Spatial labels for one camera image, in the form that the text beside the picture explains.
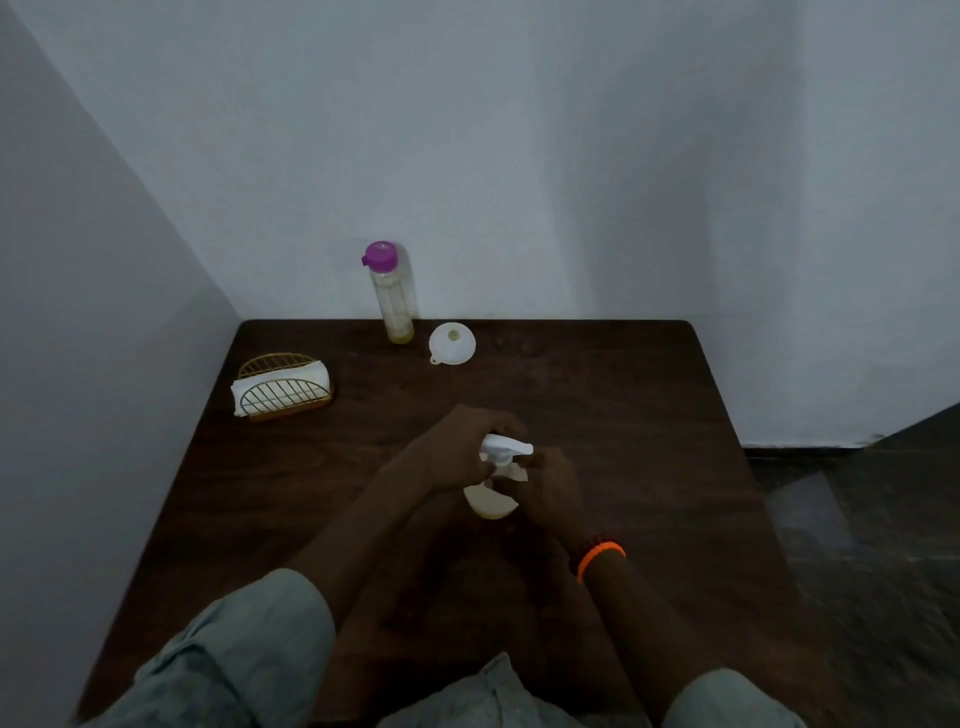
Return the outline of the person's left hand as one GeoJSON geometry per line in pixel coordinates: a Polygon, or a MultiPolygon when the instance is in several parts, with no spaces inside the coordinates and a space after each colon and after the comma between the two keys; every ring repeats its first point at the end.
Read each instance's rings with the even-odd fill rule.
{"type": "Polygon", "coordinates": [[[413,483],[422,495],[484,481],[454,479],[454,408],[409,443],[391,467],[396,470],[398,480],[413,483]]]}

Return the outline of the person's right hand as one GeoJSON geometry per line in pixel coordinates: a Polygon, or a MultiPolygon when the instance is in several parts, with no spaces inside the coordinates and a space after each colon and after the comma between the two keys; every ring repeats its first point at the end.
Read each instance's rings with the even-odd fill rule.
{"type": "Polygon", "coordinates": [[[557,446],[537,448],[522,458],[527,480],[496,476],[494,490],[514,499],[519,510],[574,556],[595,533],[584,503],[577,472],[557,446]]]}

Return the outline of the white pump dispenser bottle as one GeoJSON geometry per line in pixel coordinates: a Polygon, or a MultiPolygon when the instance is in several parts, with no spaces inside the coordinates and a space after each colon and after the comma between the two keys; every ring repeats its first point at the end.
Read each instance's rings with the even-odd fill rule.
{"type": "Polygon", "coordinates": [[[463,489],[471,511],[484,520],[498,521],[511,516],[520,504],[509,494],[497,489],[500,480],[526,482],[526,470],[517,458],[534,454],[534,445],[502,435],[488,434],[482,444],[480,458],[495,461],[498,469],[480,484],[463,489]]]}

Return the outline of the person's left forearm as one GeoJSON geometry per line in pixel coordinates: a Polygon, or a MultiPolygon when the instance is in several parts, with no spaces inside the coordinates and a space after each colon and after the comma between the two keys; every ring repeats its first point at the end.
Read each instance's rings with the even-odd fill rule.
{"type": "Polygon", "coordinates": [[[306,578],[341,628],[390,540],[435,487],[430,456],[403,451],[297,552],[288,569],[306,578]]]}

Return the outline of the person's right forearm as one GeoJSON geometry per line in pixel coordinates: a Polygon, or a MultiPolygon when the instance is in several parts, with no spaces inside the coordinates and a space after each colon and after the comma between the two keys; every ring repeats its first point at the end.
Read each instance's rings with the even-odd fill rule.
{"type": "Polygon", "coordinates": [[[655,727],[663,725],[686,687],[722,667],[714,651],[611,541],[583,556],[578,581],[587,589],[632,690],[655,727]]]}

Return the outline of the white plastic funnel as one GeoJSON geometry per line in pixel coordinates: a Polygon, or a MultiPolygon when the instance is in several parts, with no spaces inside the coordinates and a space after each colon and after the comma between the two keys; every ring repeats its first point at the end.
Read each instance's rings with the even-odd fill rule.
{"type": "Polygon", "coordinates": [[[474,333],[465,324],[444,322],[429,337],[429,363],[434,366],[462,365],[474,357],[476,347],[474,333]]]}

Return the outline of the clear bottle with purple cap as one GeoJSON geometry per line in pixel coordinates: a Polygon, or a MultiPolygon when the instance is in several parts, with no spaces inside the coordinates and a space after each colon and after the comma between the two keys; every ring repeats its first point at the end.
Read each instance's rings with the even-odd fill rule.
{"type": "Polygon", "coordinates": [[[413,318],[406,301],[400,250],[390,241],[375,241],[362,256],[378,301],[381,318],[391,343],[404,345],[415,335],[413,318]]]}

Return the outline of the pale green shirt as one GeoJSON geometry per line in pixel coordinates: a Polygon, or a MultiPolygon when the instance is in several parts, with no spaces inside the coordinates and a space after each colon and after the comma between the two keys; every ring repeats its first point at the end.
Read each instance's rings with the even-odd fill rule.
{"type": "MultiPolygon", "coordinates": [[[[289,568],[210,603],[79,728],[307,728],[336,639],[327,602],[289,568]]],[[[376,728],[585,728],[534,697],[501,653],[376,728]]]]}

